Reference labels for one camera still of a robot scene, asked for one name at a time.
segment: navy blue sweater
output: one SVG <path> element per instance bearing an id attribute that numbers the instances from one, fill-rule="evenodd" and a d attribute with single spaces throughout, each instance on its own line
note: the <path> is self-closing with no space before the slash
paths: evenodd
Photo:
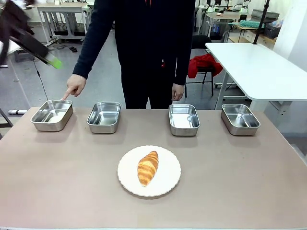
<path id="1" fill-rule="evenodd" d="M 95 0 L 92 23 L 73 74 L 87 79 L 115 21 L 122 68 L 137 63 L 146 70 L 157 69 L 163 61 L 174 76 L 176 73 L 174 83 L 184 85 L 194 10 L 195 0 Z"/>

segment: plate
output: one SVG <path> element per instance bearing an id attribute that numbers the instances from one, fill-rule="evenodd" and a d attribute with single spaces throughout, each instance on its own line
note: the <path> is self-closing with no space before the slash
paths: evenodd
<path id="1" fill-rule="evenodd" d="M 138 178 L 139 161 L 151 151 L 159 157 L 158 170 L 150 183 L 144 187 Z M 140 146 L 127 152 L 118 164 L 118 179 L 129 192 L 139 196 L 160 196 L 171 191 L 179 182 L 180 163 L 169 150 L 159 146 Z"/>

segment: bread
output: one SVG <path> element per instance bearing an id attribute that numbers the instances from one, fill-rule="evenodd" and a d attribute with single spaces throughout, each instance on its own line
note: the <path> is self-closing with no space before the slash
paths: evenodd
<path id="1" fill-rule="evenodd" d="M 138 164 L 138 178 L 143 186 L 147 186 L 157 172 L 159 165 L 158 153 L 150 152 Z"/>

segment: red cloth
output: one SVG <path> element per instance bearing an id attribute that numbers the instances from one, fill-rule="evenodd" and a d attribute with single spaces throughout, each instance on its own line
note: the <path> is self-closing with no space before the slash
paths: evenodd
<path id="1" fill-rule="evenodd" d="M 211 54 L 205 54 L 201 56 L 196 56 L 190 60 L 188 77 L 196 78 L 198 68 L 201 68 L 201 67 L 203 68 L 204 67 L 214 67 L 212 76 L 218 75 L 223 70 L 223 67 L 221 66 L 221 64 L 217 63 Z"/>

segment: stainless steel tray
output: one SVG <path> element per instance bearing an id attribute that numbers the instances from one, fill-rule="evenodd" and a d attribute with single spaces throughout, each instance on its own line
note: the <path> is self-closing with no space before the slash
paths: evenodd
<path id="1" fill-rule="evenodd" d="M 61 131 L 72 115 L 72 101 L 46 101 L 31 118 L 38 131 Z"/>
<path id="2" fill-rule="evenodd" d="M 221 115 L 228 131 L 235 136 L 252 136 L 260 122 L 243 104 L 223 104 Z"/>
<path id="3" fill-rule="evenodd" d="M 172 104 L 168 108 L 171 133 L 174 136 L 195 136 L 200 121 L 196 109 L 190 104 Z"/>
<path id="4" fill-rule="evenodd" d="M 121 104 L 98 102 L 94 105 L 87 124 L 92 133 L 115 133 L 118 127 Z"/>

